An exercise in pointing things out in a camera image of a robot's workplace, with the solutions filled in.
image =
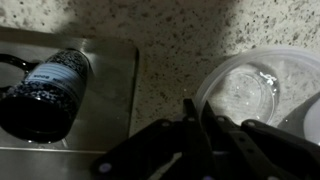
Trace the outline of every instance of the clear plastic container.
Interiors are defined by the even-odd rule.
[[[241,53],[216,68],[200,86],[195,105],[201,114],[208,101],[215,114],[238,125],[256,119],[303,137],[297,129],[308,110],[305,103],[319,99],[319,92],[319,55],[269,46]]]

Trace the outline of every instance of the metal surface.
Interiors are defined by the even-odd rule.
[[[128,137],[137,65],[134,46],[113,38],[90,40],[0,28],[0,53],[28,62],[44,61],[65,48],[83,52],[92,67],[73,127],[64,140],[52,144],[28,143],[0,130],[0,179],[88,179],[91,162]],[[0,63],[0,70],[6,67]],[[0,76],[0,82],[8,85],[18,80],[18,68]]]

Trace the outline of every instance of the bottle label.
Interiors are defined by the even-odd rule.
[[[56,86],[69,94],[77,106],[80,105],[86,88],[85,81],[76,71],[65,65],[50,62],[36,67],[25,81],[42,82]]]

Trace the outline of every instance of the speckled countertop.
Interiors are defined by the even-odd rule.
[[[134,133],[172,118],[225,59],[252,47],[320,48],[317,0],[0,0],[1,26],[118,37],[140,50]]]

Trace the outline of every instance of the black handle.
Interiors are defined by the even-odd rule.
[[[15,56],[11,56],[9,54],[0,54],[0,62],[8,63],[18,67],[22,69],[26,75],[29,73],[29,71],[33,70],[39,64],[39,63],[30,63],[20,58],[17,58]],[[9,88],[10,86],[0,87],[0,92],[6,92]]]

